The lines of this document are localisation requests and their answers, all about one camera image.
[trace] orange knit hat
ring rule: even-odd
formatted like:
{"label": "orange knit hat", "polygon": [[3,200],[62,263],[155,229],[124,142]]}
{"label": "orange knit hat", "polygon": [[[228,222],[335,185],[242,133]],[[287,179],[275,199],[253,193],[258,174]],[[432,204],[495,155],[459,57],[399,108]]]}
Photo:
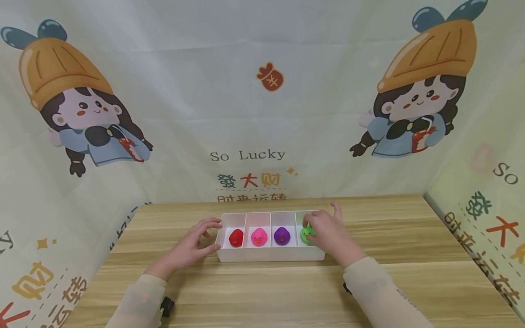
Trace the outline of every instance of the orange knit hat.
{"label": "orange knit hat", "polygon": [[452,20],[434,26],[397,53],[377,91],[390,91],[437,75],[464,77],[474,63],[476,47],[472,21]]}
{"label": "orange knit hat", "polygon": [[113,94],[93,63],[66,41],[42,38],[22,52],[18,65],[24,88],[38,111],[57,94],[71,88],[89,87]]}

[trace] rubber duck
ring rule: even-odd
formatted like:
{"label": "rubber duck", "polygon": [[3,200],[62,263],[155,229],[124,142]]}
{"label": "rubber duck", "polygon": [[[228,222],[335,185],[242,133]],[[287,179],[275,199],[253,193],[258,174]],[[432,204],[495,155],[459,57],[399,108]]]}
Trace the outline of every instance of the rubber duck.
{"label": "rubber duck", "polygon": [[310,225],[301,229],[301,240],[308,246],[313,246],[313,244],[306,239],[306,236],[315,236],[316,232],[313,231],[313,228]]}
{"label": "rubber duck", "polygon": [[280,227],[274,233],[274,240],[277,245],[287,245],[290,242],[290,232],[285,227]]}
{"label": "rubber duck", "polygon": [[244,233],[241,229],[235,229],[229,237],[230,245],[237,248],[243,245]]}
{"label": "rubber duck", "polygon": [[268,241],[268,235],[266,231],[262,228],[255,229],[254,233],[251,235],[251,242],[254,246],[261,247]]}

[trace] pink rubber duck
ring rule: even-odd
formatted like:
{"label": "pink rubber duck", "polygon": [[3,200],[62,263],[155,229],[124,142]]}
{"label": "pink rubber duck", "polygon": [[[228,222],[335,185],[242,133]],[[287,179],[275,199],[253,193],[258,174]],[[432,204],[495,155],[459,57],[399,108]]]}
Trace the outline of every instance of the pink rubber duck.
{"label": "pink rubber duck", "polygon": [[262,228],[255,229],[254,233],[251,235],[251,242],[254,244],[254,246],[261,247],[266,244],[268,241],[268,235],[266,234],[266,231]]}

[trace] green rubber duck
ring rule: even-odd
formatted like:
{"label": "green rubber duck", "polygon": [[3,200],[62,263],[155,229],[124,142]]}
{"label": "green rubber duck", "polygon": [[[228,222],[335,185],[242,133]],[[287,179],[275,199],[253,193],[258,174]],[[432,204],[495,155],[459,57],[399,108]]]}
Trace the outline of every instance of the green rubber duck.
{"label": "green rubber duck", "polygon": [[313,231],[313,228],[310,225],[307,225],[305,228],[301,229],[301,240],[308,246],[313,246],[313,244],[306,239],[306,236],[315,236],[316,232]]}

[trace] blue bow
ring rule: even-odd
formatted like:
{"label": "blue bow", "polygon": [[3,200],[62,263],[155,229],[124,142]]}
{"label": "blue bow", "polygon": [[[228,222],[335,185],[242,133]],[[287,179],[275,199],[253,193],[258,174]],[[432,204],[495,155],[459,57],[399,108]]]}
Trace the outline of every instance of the blue bow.
{"label": "blue bow", "polygon": [[488,0],[469,0],[456,8],[445,20],[443,15],[433,7],[421,8],[412,18],[412,26],[419,33],[452,20],[467,19],[473,21],[487,6]]}
{"label": "blue bow", "polygon": [[30,43],[37,39],[57,38],[63,41],[67,40],[66,30],[55,20],[46,19],[38,26],[38,38],[26,31],[15,27],[3,27],[0,30],[2,39],[13,48],[24,50]]}

